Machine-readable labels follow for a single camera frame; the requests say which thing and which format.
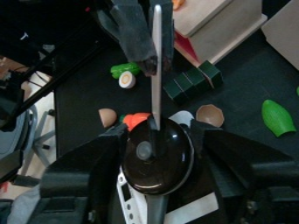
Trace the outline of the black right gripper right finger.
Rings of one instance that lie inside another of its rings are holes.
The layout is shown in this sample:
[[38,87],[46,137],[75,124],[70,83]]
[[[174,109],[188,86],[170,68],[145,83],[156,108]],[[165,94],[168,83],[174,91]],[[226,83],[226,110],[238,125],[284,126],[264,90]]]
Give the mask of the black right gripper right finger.
[[190,135],[242,185],[230,224],[299,224],[299,164],[280,150],[190,122]]

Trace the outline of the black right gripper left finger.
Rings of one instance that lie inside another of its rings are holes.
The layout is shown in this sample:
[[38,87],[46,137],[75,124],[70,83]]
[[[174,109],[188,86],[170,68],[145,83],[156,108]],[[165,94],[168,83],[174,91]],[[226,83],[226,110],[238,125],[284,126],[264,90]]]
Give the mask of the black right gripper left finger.
[[27,224],[109,224],[126,126],[117,125],[45,169]]

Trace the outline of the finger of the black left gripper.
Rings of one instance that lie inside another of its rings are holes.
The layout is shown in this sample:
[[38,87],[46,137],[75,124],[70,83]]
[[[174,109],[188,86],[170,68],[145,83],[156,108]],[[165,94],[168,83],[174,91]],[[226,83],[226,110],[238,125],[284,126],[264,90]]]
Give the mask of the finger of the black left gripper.
[[145,76],[154,75],[157,56],[142,7],[137,0],[112,0],[109,11],[117,25],[118,44],[129,62],[134,62]]
[[173,60],[173,2],[161,1],[162,9],[162,70],[172,69]]

